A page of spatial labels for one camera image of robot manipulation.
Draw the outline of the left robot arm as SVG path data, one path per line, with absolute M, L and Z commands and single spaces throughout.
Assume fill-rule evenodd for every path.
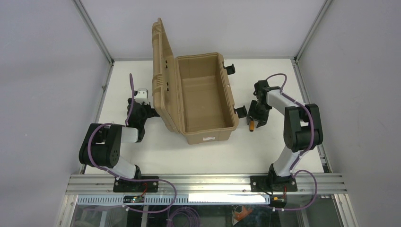
M 159 115 L 148 100 L 129 98 L 128 102 L 127 125 L 90 124 L 78 159 L 81 164 L 104 170 L 118 179 L 140 180 L 140 168 L 121 157 L 121 144 L 142 142 L 147 119 Z

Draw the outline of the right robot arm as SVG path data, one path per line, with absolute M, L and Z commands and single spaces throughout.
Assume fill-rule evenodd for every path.
M 319 107 L 304 104 L 283 92 L 281 87 L 271 87 L 266 80 L 254 84 L 253 95 L 246 116 L 249 130 L 267 124 L 271 109 L 284 116 L 283 139 L 285 146 L 279 158 L 271 164 L 266 176 L 255 180 L 261 190 L 296 190 L 294 168 L 304 154 L 323 142 Z

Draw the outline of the orange handled screwdriver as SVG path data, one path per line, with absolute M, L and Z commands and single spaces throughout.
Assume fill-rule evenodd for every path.
M 254 121 L 251 120 L 251 121 L 249 122 L 249 131 L 250 131 L 250 132 L 253 132 L 253 131 L 254 131 L 254 128 L 255 128 L 255 126 L 254 126 Z

